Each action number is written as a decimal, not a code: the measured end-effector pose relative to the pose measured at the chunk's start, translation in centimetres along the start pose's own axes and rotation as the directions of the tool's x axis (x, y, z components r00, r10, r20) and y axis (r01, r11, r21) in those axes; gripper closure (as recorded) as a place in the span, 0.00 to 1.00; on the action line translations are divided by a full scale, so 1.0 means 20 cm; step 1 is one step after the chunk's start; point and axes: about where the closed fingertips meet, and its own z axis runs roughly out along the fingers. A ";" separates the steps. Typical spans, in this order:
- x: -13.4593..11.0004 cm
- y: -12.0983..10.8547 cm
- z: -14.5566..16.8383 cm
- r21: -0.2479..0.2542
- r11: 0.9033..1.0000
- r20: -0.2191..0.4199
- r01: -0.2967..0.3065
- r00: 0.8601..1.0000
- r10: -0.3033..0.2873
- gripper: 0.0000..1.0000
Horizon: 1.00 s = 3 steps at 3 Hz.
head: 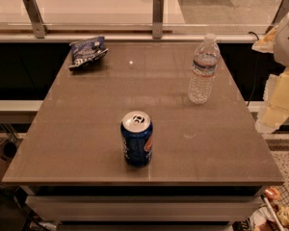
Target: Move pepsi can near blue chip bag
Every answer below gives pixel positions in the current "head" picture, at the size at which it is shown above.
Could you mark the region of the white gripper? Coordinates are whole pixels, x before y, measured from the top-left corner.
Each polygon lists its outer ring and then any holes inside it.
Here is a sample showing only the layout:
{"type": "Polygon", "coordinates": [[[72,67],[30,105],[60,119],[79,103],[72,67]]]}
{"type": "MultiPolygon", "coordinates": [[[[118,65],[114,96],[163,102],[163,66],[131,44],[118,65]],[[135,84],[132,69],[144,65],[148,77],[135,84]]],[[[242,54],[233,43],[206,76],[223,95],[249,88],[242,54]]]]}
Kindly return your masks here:
{"type": "MultiPolygon", "coordinates": [[[[278,27],[272,28],[251,49],[260,53],[274,53],[277,63],[289,67],[289,13],[281,19],[278,27]]],[[[269,75],[263,99],[255,129],[261,134],[272,134],[289,118],[289,68],[279,75],[269,75]]]]}

